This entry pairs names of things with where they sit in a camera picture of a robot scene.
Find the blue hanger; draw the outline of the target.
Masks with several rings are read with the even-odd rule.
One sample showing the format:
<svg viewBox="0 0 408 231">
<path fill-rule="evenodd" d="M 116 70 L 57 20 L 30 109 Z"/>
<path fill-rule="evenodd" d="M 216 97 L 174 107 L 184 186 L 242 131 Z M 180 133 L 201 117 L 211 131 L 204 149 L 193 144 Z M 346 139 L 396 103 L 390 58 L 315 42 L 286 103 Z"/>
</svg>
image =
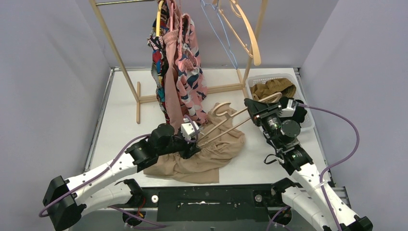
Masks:
<svg viewBox="0 0 408 231">
<path fill-rule="evenodd" d="M 221 17 L 221 13 L 219 12 L 219 10 L 220 10 L 220 1 L 216 0 L 215 3 L 209 3 L 209 2 L 207 2 L 205 0 L 200 0 L 200 7 L 201 7 L 206 19 L 207 19 L 207 22 L 210 25 L 213 33 L 215 34 L 216 38 L 218 39 L 219 43 L 221 44 L 221 46 L 222 46 L 222 48 L 223 48 L 223 50 L 225 52 L 225 54 L 227 55 L 232 67 L 235 70 L 238 70 L 238 62 L 237 62 L 237 59 L 235 57 L 234 52 L 231 49 L 230 39 L 229 39 L 228 33 L 226 31 L 226 27 L 225 27 L 225 24 L 223 22 L 223 19 Z M 215 14 L 216 18 L 218 19 L 219 24 L 221 26 L 221 29 L 222 29 L 221 31 L 222 31 L 222 34 L 223 34 L 224 38 L 221 38 L 221 36 L 217 32 L 217 30 L 215 29 L 215 26 L 213 25 L 208 13 L 207 13 L 208 10 L 212 10 L 214 12 L 214 14 Z"/>
</svg>

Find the brown shorts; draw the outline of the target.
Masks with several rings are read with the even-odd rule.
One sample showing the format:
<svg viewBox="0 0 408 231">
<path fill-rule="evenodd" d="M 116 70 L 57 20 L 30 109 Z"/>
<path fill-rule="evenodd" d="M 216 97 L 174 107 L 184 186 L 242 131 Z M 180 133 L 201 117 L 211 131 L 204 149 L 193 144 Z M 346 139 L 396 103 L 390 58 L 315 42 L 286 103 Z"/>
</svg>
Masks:
<svg viewBox="0 0 408 231">
<path fill-rule="evenodd" d="M 255 100 L 263 99 L 275 93 L 282 97 L 292 98 L 296 93 L 296 86 L 287 78 L 270 79 L 265 83 L 257 83 L 250 88 L 251 96 Z"/>
</svg>

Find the black shorts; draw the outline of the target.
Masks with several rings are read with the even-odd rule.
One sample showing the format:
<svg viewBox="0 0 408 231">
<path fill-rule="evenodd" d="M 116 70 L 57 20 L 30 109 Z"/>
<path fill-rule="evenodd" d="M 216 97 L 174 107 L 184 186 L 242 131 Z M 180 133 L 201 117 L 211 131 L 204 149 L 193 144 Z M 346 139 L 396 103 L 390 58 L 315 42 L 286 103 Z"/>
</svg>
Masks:
<svg viewBox="0 0 408 231">
<path fill-rule="evenodd" d="M 300 103 L 304 103 L 303 101 L 300 101 L 300 100 L 296 100 L 297 102 L 298 102 L 298 105 L 300 104 Z M 305 116 L 307 115 L 307 111 L 306 111 L 306 109 L 305 108 L 303 108 L 303 107 L 300 107 L 300 106 L 298 106 L 297 105 L 297 107 L 296 107 L 296 111 L 295 111 L 295 113 L 294 113 L 294 115 L 292 116 L 292 117 L 284 117 L 285 119 L 291 119 L 291 120 L 294 120 L 294 121 L 296 121 L 297 123 L 303 123 L 304 121 L 305 121 Z"/>
</svg>

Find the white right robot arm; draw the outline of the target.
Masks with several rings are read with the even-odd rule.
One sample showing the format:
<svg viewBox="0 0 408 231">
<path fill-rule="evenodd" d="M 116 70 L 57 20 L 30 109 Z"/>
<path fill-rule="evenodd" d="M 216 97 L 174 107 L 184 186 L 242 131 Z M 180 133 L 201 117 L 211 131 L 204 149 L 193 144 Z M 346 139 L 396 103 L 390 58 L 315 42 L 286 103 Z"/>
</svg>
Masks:
<svg viewBox="0 0 408 231">
<path fill-rule="evenodd" d="M 328 166 L 320 172 L 312 157 L 301 146 L 298 135 L 309 105 L 284 97 L 276 103 L 244 99 L 250 119 L 262 128 L 275 151 L 276 161 L 292 179 L 274 184 L 270 198 L 276 205 L 285 204 L 303 217 L 317 231 L 371 231 L 373 223 L 361 217 L 337 195 L 324 180 Z"/>
</svg>

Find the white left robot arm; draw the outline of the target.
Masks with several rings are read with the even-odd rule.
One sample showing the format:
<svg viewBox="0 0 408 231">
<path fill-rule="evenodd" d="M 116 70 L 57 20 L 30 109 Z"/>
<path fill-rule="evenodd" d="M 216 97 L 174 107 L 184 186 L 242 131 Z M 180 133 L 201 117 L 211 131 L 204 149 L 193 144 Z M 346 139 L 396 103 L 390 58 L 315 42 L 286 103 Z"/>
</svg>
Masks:
<svg viewBox="0 0 408 231">
<path fill-rule="evenodd" d="M 192 157 L 200 151 L 199 130 L 195 122 L 183 123 L 178 132 L 170 124 L 160 124 L 151 133 L 129 141 L 114 159 L 74 177 L 53 178 L 38 216 L 49 217 L 56 231 L 65 231 L 94 211 L 112 205 L 138 205 L 143 192 L 129 176 L 155 165 L 162 155 Z"/>
</svg>

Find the white plastic basket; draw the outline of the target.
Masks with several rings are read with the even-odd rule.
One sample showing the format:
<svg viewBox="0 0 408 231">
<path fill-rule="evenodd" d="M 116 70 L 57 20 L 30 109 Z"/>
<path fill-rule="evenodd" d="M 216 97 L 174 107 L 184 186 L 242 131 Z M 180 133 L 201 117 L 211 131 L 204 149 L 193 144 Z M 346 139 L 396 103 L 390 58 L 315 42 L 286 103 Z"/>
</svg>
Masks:
<svg viewBox="0 0 408 231">
<path fill-rule="evenodd" d="M 293 94 L 293 98 L 295 98 L 296 100 L 301 100 L 304 103 L 306 103 L 304 95 L 300 89 L 299 82 L 297 81 L 296 77 L 291 74 L 278 73 L 278 74 L 267 74 L 267 75 L 258 75 L 254 77 L 248 77 L 246 80 L 246 87 L 248 91 L 251 91 L 251 88 L 255 86 L 256 84 L 264 85 L 269 80 L 277 80 L 277 79 L 286 79 L 289 82 L 291 82 L 296 87 L 296 91 Z M 305 120 L 303 123 L 300 124 L 302 132 L 313 130 L 315 127 L 315 121 L 313 119 L 313 115 L 310 109 L 306 108 L 306 111 L 307 111 L 307 114 L 305 115 Z"/>
</svg>

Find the beige shorts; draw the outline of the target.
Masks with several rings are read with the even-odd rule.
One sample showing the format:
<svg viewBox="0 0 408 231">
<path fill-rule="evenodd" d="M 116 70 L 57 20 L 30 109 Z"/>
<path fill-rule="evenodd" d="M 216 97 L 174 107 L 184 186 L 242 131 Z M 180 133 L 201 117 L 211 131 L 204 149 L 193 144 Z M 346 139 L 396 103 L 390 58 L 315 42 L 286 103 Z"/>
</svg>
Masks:
<svg viewBox="0 0 408 231">
<path fill-rule="evenodd" d="M 143 173 L 194 184 L 218 183 L 219 169 L 237 157 L 244 147 L 245 134 L 233 128 L 233 119 L 227 118 L 236 112 L 227 103 L 216 103 L 207 113 L 207 123 L 201 130 L 199 153 L 189 159 L 182 159 L 178 153 L 161 156 Z"/>
</svg>

